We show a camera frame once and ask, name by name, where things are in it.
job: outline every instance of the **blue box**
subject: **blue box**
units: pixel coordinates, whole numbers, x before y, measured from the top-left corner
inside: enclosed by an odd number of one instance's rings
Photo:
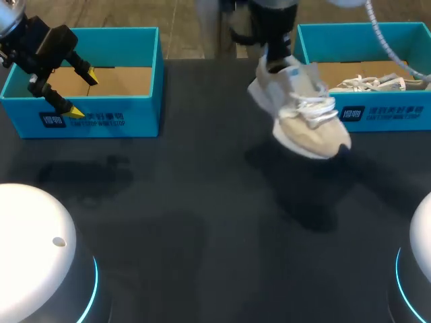
[[[73,32],[79,40],[76,51],[95,67],[151,67],[150,94],[67,97],[86,118],[59,118],[43,98],[32,97],[27,90],[30,76],[14,65],[0,100],[20,137],[156,137],[164,78],[158,28],[78,28]]]
[[[402,60],[420,73],[431,74],[431,33],[425,24],[381,23],[379,26],[389,46]],[[304,64],[389,60],[371,24],[298,25],[294,54]],[[431,92],[350,92],[331,95],[337,101],[336,109],[340,111],[348,131],[431,130]],[[344,118],[346,112],[348,116],[355,117]]]

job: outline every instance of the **sneaker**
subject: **sneaker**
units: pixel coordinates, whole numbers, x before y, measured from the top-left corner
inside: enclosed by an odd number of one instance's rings
[[[395,73],[381,78],[358,75],[355,79],[345,79],[337,87],[330,89],[335,92],[392,92],[392,91],[420,91],[430,90],[431,87],[425,81],[404,79]]]
[[[293,56],[278,73],[267,71],[266,56],[256,70],[248,92],[274,119],[273,136],[288,149],[309,158],[329,159],[342,145],[352,146],[338,119],[335,99],[327,88]]]

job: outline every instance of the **cardboard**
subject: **cardboard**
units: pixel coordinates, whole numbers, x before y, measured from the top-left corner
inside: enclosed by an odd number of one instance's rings
[[[53,89],[62,96],[148,96],[151,67],[96,68],[99,84],[89,86],[73,67],[60,67],[48,79]]]
[[[318,63],[319,75],[330,89],[337,87],[345,79],[364,75],[361,63]]]
[[[95,68],[99,84],[90,87],[88,96],[148,96],[151,67]]]
[[[317,63],[321,79],[331,89],[345,79],[362,77],[383,77],[392,73],[404,79],[414,79],[407,71],[393,61],[375,61],[360,63]]]
[[[393,61],[362,62],[365,77],[382,77],[392,73],[404,79],[414,79],[407,71]]]
[[[90,86],[73,67],[60,67],[48,78],[48,83],[61,96],[87,96]]]

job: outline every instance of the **white dome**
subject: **white dome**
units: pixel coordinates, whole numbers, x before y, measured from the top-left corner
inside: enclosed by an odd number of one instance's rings
[[[65,278],[75,254],[70,214],[53,196],[0,184],[0,323],[23,320]]]
[[[431,282],[431,194],[420,203],[411,220],[410,244],[416,262]]]

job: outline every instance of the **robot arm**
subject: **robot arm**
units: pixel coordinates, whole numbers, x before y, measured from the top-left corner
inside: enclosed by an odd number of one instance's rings
[[[66,26],[49,28],[39,17],[27,18],[25,0],[0,0],[0,58],[9,68],[15,63],[31,74],[28,90],[43,97],[63,116],[84,115],[47,83],[49,75],[66,60],[89,85],[98,83],[94,68],[74,51],[77,36]]]

